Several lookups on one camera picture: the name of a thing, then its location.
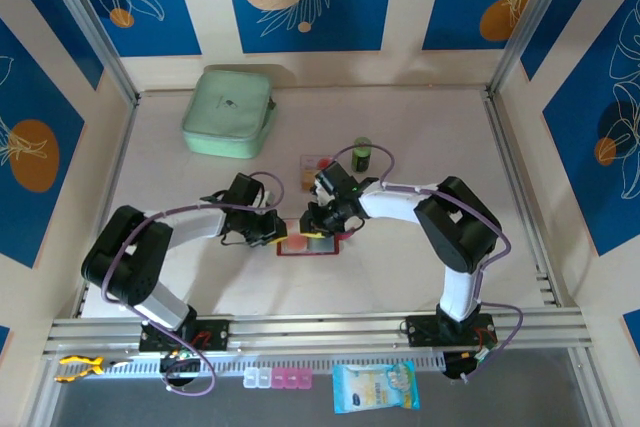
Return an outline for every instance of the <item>yellow scissors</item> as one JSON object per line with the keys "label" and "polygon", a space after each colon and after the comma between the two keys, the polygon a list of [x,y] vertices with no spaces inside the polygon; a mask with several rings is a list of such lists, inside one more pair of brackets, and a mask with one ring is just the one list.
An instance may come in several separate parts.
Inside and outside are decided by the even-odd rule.
{"label": "yellow scissors", "polygon": [[[81,364],[86,364],[88,367],[85,370],[82,370],[74,375],[69,375],[69,376],[59,375],[55,378],[56,382],[60,382],[60,383],[73,382],[74,380],[78,380],[80,377],[85,377],[89,374],[102,375],[104,374],[104,369],[106,368],[103,365],[104,357],[91,358],[91,357],[82,357],[80,355],[69,355],[67,357],[63,357],[62,359],[60,359],[60,365],[66,365],[72,362],[79,362]],[[109,362],[109,365],[107,367],[118,367],[120,365],[128,364],[129,362],[131,361],[122,360],[117,362]]]}

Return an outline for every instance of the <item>gray floor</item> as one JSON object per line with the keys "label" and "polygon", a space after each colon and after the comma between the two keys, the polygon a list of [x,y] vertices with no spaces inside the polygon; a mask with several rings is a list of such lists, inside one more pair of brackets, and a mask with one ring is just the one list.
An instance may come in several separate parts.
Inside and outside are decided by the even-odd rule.
{"label": "gray floor", "polygon": [[419,373],[422,408],[333,413],[331,377],[316,375],[308,391],[247,390],[239,377],[191,399],[155,380],[87,378],[63,387],[56,426],[563,426],[589,420],[564,350],[514,350],[469,385]]}

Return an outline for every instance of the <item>white table surface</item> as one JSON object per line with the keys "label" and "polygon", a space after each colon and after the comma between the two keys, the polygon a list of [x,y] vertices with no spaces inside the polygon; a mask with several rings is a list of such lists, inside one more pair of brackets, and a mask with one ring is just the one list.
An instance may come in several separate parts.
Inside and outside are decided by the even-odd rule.
{"label": "white table surface", "polygon": [[[191,153],[180,124],[189,94],[143,97],[112,209],[165,210],[227,188],[238,172],[268,170],[285,183],[282,217],[311,200],[300,188],[301,154],[332,154],[356,137],[388,147],[398,161],[388,180],[407,184],[462,178],[493,211],[513,252],[485,276],[482,298],[543,305],[535,261],[476,90],[326,88],[275,91],[279,114],[261,154],[237,160]],[[343,165],[349,166],[348,154]],[[387,165],[374,151],[367,175]],[[267,179],[267,188],[275,186]],[[338,256],[277,257],[274,246],[223,247],[202,239],[170,251],[161,281],[199,314],[329,314],[433,309],[444,269],[415,224],[371,220]],[[127,316],[91,286],[84,317]]]}

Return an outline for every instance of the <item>blue snack package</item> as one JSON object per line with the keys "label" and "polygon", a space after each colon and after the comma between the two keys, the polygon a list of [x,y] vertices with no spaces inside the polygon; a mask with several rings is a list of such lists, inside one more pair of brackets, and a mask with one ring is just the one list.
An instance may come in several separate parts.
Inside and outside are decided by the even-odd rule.
{"label": "blue snack package", "polygon": [[393,365],[333,367],[333,408],[336,414],[385,407],[420,408],[416,367],[412,361]]}

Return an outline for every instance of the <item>mint green lunch box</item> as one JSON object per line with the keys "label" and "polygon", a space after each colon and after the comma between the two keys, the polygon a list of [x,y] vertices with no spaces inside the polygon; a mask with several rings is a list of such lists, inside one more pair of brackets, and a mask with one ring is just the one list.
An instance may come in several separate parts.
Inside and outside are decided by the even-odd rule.
{"label": "mint green lunch box", "polygon": [[198,80],[182,133],[192,152],[250,159],[260,153],[275,117],[268,77],[214,70]]}

